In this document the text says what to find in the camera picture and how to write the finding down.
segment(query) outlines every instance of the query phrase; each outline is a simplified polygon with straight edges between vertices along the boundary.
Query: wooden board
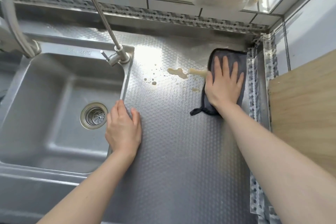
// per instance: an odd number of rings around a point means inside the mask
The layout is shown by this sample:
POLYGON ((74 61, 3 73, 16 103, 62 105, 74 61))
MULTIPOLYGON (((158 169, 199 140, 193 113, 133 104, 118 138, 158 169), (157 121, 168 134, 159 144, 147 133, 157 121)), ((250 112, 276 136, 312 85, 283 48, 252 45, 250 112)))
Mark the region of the wooden board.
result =
POLYGON ((269 98, 273 132, 336 176, 336 50, 271 80, 269 98))

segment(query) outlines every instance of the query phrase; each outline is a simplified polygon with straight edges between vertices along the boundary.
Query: person's right hand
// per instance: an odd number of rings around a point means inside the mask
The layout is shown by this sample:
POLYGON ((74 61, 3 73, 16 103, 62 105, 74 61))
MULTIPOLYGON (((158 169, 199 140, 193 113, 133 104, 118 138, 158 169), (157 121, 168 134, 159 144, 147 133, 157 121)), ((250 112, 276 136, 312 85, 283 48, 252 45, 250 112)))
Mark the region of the person's right hand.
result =
POLYGON ((111 112, 107 114, 105 138, 113 152, 121 151, 135 157, 141 143, 140 114, 131 109, 133 120, 128 116, 122 100, 116 101, 111 112))
POLYGON ((209 71, 205 82, 205 93, 209 102, 218 110, 227 103, 237 103, 240 91, 244 81, 244 73, 238 76, 238 63, 234 62, 232 74, 230 77, 228 57, 223 57, 223 70, 219 58, 215 57, 215 81, 213 81, 212 73, 209 71))

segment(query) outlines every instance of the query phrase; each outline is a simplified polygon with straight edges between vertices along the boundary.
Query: drain strainer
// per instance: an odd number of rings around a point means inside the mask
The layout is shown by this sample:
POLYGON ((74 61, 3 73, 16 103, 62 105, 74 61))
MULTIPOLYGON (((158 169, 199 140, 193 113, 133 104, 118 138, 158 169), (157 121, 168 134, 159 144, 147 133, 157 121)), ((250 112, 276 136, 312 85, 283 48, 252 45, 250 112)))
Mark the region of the drain strainer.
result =
POLYGON ((81 113, 81 124, 87 129, 97 129, 106 122, 107 108, 102 103, 88 104, 81 113))

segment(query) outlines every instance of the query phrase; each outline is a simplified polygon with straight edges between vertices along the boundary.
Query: faucet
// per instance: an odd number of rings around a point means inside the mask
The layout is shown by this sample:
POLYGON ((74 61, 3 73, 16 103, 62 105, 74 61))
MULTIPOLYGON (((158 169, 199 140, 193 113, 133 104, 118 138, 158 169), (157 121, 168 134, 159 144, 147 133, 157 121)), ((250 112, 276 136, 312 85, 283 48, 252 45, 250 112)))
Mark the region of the faucet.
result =
MULTIPOLYGON (((113 66, 117 64, 118 62, 120 63, 127 63, 130 60, 129 54, 124 50, 123 46, 118 43, 109 22, 107 21, 106 16, 104 15, 99 2, 97 0, 91 0, 93 5, 95 6, 104 26, 106 27, 108 33, 110 34, 112 41, 114 43, 114 50, 115 52, 108 56, 104 51, 100 51, 101 54, 105 57, 107 62, 113 66)), ((33 58, 36 55, 38 55, 41 52, 41 47, 40 44, 25 35, 23 35, 23 32, 20 30, 19 27, 19 22, 16 17, 15 13, 15 5, 14 5, 14 0, 2 0, 2 12, 5 16, 5 19, 8 23, 8 27, 10 28, 10 31, 14 35, 16 41, 19 43, 20 47, 23 50, 23 54, 27 58, 33 58)))

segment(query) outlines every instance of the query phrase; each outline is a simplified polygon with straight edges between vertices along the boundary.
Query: gray cloth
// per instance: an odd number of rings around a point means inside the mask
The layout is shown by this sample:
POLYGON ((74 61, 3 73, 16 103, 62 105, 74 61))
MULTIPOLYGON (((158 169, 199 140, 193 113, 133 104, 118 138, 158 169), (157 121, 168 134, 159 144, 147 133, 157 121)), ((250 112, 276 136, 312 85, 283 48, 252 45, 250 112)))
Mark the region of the gray cloth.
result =
MULTIPOLYGON (((238 78, 239 75, 244 72, 244 83, 241 88, 240 96, 238 98, 237 104, 242 105, 244 91, 245 91, 245 81, 246 81, 246 71, 247 71, 247 54, 245 52, 238 52, 230 49, 215 49, 209 58, 208 70, 211 71, 213 80, 215 80, 215 71, 214 71, 214 61, 215 57, 218 56, 220 61, 220 66, 223 67, 223 57, 227 56, 229 60, 230 75, 232 73, 233 63, 238 62, 238 78)), ((200 108, 194 109, 190 112, 191 116, 194 116, 200 112, 205 112, 208 115, 219 115, 216 108, 213 107, 205 94, 205 85, 202 91, 202 106, 200 108)))

